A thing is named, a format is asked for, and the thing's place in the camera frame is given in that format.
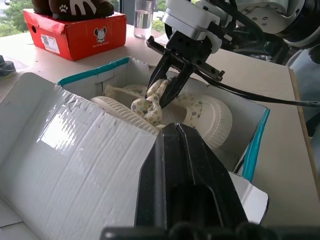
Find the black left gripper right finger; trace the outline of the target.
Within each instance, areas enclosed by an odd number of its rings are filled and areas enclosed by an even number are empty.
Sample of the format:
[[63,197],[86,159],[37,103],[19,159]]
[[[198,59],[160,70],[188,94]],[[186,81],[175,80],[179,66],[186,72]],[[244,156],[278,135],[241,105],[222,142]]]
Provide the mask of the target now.
[[221,226],[238,226],[248,222],[230,174],[214,152],[208,147],[198,131],[184,124],[177,125],[181,137],[188,176],[195,186],[210,192]]

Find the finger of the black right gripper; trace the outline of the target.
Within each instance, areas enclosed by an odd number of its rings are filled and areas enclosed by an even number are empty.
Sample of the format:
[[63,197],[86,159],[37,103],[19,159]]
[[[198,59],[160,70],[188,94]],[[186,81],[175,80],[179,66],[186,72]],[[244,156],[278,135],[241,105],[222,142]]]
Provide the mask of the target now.
[[159,63],[156,65],[154,71],[152,72],[149,83],[147,86],[147,93],[153,93],[158,88],[152,90],[152,86],[158,81],[168,80],[168,84],[160,97],[161,100],[173,100],[176,97],[176,78],[168,78],[167,73],[169,68],[173,65],[175,59],[172,57],[171,53],[164,53]]
[[194,70],[192,65],[185,65],[179,74],[171,79],[159,101],[162,109],[179,95]]

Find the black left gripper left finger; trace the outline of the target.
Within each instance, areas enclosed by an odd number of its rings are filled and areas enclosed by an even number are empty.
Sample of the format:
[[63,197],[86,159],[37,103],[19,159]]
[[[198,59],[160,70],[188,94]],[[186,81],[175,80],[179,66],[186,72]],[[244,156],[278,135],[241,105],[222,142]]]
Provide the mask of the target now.
[[178,124],[170,123],[160,130],[140,169],[136,226],[173,225],[173,190],[186,180],[178,127]]

